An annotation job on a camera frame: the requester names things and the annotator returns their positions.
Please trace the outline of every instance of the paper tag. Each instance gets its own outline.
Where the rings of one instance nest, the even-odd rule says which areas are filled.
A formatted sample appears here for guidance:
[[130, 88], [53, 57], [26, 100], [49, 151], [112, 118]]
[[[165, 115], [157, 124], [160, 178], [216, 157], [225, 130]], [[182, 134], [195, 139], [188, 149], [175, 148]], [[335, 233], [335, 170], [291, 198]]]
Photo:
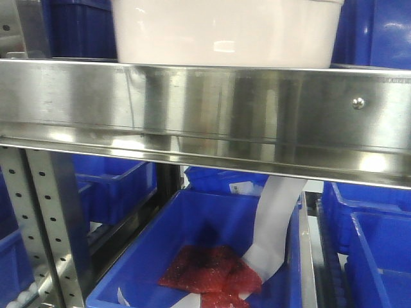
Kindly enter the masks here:
[[239, 182], [230, 184], [230, 192], [232, 194], [252, 194], [254, 184], [252, 182]]
[[267, 281], [285, 258], [288, 224], [307, 180], [270, 176], [258, 202], [254, 238], [244, 261]]
[[120, 289], [120, 288], [118, 288], [118, 290], [117, 290], [117, 300], [118, 300], [118, 303], [119, 303], [120, 305], [127, 306], [127, 307], [131, 307], [131, 305], [129, 304], [129, 302], [124, 298], [123, 292], [121, 292], [121, 289]]
[[201, 295], [190, 293], [175, 303], [175, 305], [171, 308], [200, 308], [200, 306]]

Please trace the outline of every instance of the screw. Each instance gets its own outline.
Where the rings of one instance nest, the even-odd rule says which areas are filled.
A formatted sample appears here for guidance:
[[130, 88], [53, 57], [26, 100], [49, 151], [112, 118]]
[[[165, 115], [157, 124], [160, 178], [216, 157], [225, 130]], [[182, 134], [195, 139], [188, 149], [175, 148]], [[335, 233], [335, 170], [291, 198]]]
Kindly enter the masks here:
[[364, 108], [365, 106], [365, 100], [363, 98], [356, 98], [353, 100], [353, 108], [355, 110], [359, 110]]

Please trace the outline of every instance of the metal rack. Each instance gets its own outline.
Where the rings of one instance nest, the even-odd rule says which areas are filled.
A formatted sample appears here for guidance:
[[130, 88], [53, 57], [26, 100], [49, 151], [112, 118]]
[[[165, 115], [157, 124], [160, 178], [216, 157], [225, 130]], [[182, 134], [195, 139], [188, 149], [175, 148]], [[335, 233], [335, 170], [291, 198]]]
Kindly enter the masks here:
[[[38, 257], [41, 302], [83, 307], [117, 257], [91, 270], [99, 258], [63, 152], [167, 163], [145, 217], [179, 188], [170, 164], [408, 187], [410, 85], [408, 71], [0, 60], [0, 163], [28, 253]], [[131, 238], [136, 217], [116, 230]], [[307, 236], [302, 229], [303, 246]], [[310, 246], [302, 251], [311, 260]], [[313, 276], [304, 275], [313, 307]]]

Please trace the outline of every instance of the metal post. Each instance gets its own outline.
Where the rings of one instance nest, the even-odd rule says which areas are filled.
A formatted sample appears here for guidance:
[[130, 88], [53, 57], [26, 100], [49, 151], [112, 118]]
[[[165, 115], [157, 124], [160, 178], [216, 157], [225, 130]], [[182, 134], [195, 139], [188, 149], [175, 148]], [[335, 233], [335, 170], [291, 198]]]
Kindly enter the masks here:
[[157, 164], [157, 194], [160, 203], [166, 202], [182, 186], [182, 177], [179, 165]]
[[40, 0], [0, 1], [0, 58], [49, 58]]
[[67, 307], [85, 307], [94, 283], [70, 154], [26, 150]]
[[65, 307], [26, 153], [2, 147], [0, 164], [41, 302], [45, 307]]

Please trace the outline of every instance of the perforated metal upright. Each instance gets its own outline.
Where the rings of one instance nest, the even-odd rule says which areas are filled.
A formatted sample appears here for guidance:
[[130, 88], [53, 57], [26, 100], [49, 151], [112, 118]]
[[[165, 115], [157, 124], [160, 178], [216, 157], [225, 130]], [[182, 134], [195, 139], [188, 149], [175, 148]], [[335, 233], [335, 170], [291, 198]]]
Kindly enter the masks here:
[[26, 150], [67, 307], [85, 307], [94, 284], [87, 231], [70, 154]]
[[33, 267], [40, 307], [65, 307], [26, 152], [2, 147], [0, 165]]

